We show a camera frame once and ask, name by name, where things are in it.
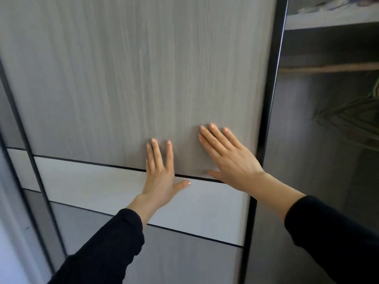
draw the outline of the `wardrobe door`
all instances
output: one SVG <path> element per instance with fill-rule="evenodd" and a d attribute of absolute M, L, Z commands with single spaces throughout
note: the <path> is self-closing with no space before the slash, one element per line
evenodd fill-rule
<path fill-rule="evenodd" d="M 0 0 L 0 54 L 36 155 L 215 168 L 199 125 L 255 151 L 276 0 Z"/>

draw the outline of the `wooden hanging rod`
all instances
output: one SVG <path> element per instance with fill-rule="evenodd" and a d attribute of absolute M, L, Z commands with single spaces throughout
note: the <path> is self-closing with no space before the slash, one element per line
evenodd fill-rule
<path fill-rule="evenodd" d="M 280 67 L 279 72 L 288 73 L 337 73 L 341 71 L 377 71 L 379 70 L 379 62 L 368 63 L 352 63 L 339 65 L 323 65 L 323 66 L 299 66 L 299 67 Z"/>

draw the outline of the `long sleeve shirt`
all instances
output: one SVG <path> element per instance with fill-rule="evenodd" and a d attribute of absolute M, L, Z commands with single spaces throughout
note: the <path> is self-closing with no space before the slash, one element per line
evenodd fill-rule
<path fill-rule="evenodd" d="M 336 283 L 378 281 L 378 236 L 317 198 L 297 201 L 285 217 L 285 227 L 295 245 L 304 248 Z M 121 284 L 143 244 L 140 217 L 122 209 L 66 259 L 49 284 Z"/>

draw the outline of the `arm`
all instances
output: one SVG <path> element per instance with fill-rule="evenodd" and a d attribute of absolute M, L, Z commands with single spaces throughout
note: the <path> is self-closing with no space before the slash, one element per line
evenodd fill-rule
<path fill-rule="evenodd" d="M 189 181 L 173 184 L 173 146 L 167 142 L 167 162 L 163 165 L 156 139 L 147 144 L 146 183 L 142 194 L 120 210 L 77 253 L 69 256 L 49 284 L 118 283 L 126 267 L 144 244 L 143 227 L 162 206 L 166 205 Z"/>
<path fill-rule="evenodd" d="M 199 140 L 220 172 L 208 174 L 276 212 L 295 245 L 304 248 L 337 283 L 377 279 L 379 238 L 317 198 L 305 196 L 263 171 L 254 155 L 224 128 L 201 126 Z"/>

